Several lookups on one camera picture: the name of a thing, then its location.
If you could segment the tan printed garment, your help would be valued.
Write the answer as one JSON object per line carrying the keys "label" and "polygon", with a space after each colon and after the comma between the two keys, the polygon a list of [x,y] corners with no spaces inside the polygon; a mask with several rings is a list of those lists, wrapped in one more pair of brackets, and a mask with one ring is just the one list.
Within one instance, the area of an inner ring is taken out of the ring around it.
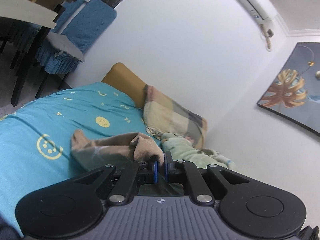
{"label": "tan printed garment", "polygon": [[160,166],[164,163],[161,148],[150,136],[140,132],[89,140],[78,129],[71,137],[71,155],[86,171],[107,164],[122,166],[126,161],[149,161],[152,157]]}

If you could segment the green fleece blanket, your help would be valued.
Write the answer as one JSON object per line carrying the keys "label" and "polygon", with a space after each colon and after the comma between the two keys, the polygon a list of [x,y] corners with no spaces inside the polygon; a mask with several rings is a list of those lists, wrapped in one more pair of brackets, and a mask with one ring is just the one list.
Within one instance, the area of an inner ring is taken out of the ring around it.
{"label": "green fleece blanket", "polygon": [[185,160],[194,163],[198,168],[206,168],[209,164],[216,164],[235,171],[233,161],[223,156],[220,152],[210,149],[198,149],[193,142],[180,135],[164,133],[161,136],[164,152],[170,152],[173,160]]}

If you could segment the checked beige pillow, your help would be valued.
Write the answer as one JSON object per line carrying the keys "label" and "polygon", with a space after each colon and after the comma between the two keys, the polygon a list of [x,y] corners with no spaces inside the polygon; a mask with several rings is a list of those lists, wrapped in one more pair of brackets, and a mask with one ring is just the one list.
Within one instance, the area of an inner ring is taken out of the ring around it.
{"label": "checked beige pillow", "polygon": [[184,108],[155,87],[146,85],[143,120],[146,131],[160,139],[164,133],[189,138],[196,148],[202,148],[207,135],[207,120]]}

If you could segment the mustard yellow headboard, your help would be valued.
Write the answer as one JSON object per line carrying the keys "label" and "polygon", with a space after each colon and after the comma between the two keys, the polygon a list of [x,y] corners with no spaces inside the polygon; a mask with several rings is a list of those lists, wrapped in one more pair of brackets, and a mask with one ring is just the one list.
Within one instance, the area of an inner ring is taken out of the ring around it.
{"label": "mustard yellow headboard", "polygon": [[137,108],[144,108],[146,83],[123,63],[114,64],[101,82],[128,95]]}

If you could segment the teal patterned bed sheet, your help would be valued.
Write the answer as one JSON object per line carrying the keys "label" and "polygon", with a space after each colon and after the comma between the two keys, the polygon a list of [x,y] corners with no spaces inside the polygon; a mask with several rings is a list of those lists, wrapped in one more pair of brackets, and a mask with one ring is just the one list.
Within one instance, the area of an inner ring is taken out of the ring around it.
{"label": "teal patterned bed sheet", "polygon": [[142,239],[155,233],[156,198],[108,206],[122,166],[86,171],[71,137],[146,134],[142,111],[125,93],[99,82],[37,99],[1,118],[1,239]]}

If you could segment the grey seat cushion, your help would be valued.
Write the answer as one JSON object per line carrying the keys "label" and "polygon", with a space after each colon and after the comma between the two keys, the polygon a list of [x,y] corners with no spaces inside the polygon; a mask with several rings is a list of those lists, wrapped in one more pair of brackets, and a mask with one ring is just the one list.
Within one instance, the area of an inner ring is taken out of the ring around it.
{"label": "grey seat cushion", "polygon": [[55,57],[65,55],[78,62],[84,62],[84,55],[81,50],[74,45],[66,35],[49,32],[46,40],[53,47]]}

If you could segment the dark wooden table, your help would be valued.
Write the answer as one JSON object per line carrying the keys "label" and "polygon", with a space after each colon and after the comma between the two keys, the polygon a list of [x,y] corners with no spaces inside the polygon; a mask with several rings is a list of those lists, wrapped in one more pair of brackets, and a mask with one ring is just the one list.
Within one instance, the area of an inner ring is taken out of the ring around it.
{"label": "dark wooden table", "polygon": [[74,1],[76,0],[1,0],[2,18],[41,26],[41,29],[31,43],[30,49],[24,53],[21,62],[18,64],[20,74],[18,74],[11,97],[11,104],[13,106],[18,104],[22,88],[37,50],[49,31],[56,26],[57,20],[65,10],[62,6],[63,3]]}

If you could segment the leaf wall painting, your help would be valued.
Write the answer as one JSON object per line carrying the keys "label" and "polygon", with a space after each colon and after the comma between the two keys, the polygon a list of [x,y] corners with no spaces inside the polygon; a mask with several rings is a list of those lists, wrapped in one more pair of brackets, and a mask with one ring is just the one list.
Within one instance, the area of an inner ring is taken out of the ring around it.
{"label": "leaf wall painting", "polygon": [[319,43],[299,42],[257,105],[319,135]]}

